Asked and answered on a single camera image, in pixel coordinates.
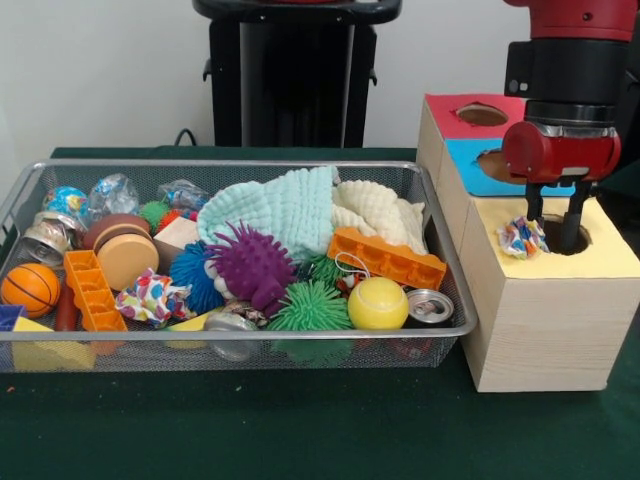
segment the green tablecloth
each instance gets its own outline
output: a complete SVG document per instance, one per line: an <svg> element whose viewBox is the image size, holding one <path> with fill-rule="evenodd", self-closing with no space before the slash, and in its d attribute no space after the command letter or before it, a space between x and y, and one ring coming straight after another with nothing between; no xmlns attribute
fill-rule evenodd
<svg viewBox="0 0 640 480"><path fill-rule="evenodd" d="M411 150L59 149L73 158L367 158ZM435 370L0 375L0 479L632 479L640 329L608 390L478 394Z"/></svg>

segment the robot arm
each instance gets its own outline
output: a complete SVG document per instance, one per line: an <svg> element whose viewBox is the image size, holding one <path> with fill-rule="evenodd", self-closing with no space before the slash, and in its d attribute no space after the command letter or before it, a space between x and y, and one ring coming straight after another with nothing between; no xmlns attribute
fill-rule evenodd
<svg viewBox="0 0 640 480"><path fill-rule="evenodd" d="M620 158L615 106L638 0L504 1L531 14L531 41L509 46L505 94L527 105L524 122L505 135L505 159L527 179L531 220L542 220L544 186L575 184L562 231L570 252L592 184Z"/></svg>

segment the black stand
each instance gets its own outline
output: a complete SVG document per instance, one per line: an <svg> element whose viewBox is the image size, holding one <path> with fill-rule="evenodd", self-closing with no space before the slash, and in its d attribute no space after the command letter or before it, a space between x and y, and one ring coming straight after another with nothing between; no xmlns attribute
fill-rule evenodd
<svg viewBox="0 0 640 480"><path fill-rule="evenodd" d="M402 0L276 4L193 0L210 18L216 145L362 147L374 24Z"/></svg>

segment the wire mesh basket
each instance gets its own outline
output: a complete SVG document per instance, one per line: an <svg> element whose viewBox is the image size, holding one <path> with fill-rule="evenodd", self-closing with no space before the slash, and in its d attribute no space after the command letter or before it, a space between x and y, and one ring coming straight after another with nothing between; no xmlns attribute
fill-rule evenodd
<svg viewBox="0 0 640 480"><path fill-rule="evenodd" d="M155 199L158 185L187 179L215 193L238 182L267 182L294 168L334 165L344 180L370 180L411 203L425 202L427 247L448 264L441 291L455 311L435 328L326 332L168 332L133 326L111 332L0 332L0 372L170 371L291 368L437 367L458 337L471 332L477 314L451 236L427 172L404 162L276 162L171 160L47 160L25 169L0 208L0 279L32 261L22 233L46 193L71 185L88 192L101 178L123 173L140 201ZM54 315L38 319L52 328Z"/></svg>

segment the small basketball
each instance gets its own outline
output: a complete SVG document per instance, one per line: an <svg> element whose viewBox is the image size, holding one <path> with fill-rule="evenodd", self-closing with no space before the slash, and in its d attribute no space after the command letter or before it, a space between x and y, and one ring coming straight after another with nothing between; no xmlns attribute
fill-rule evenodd
<svg viewBox="0 0 640 480"><path fill-rule="evenodd" d="M5 305L24 305L29 318L53 310L60 297L60 282L49 267L25 263L15 267L2 281L0 296Z"/></svg>

